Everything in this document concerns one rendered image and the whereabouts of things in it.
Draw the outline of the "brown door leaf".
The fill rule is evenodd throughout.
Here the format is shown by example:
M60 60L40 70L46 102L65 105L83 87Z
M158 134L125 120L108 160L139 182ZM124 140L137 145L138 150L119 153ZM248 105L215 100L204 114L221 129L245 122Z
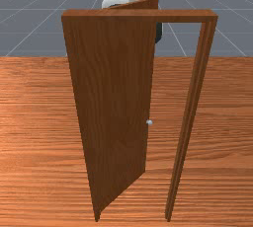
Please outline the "brown door leaf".
M145 172L155 25L61 16L94 217Z

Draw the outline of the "brown door frame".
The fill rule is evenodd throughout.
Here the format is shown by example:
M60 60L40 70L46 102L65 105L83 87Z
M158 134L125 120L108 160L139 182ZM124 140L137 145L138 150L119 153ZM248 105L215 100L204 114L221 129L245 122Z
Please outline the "brown door frame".
M155 35L156 25L158 23L199 23L202 26L180 131L171 185L166 201L165 214L170 216L174 207L176 193L206 73L217 22L217 15L211 10L103 9L80 11L86 18L94 17L104 22L135 22L137 20L143 20L155 25Z

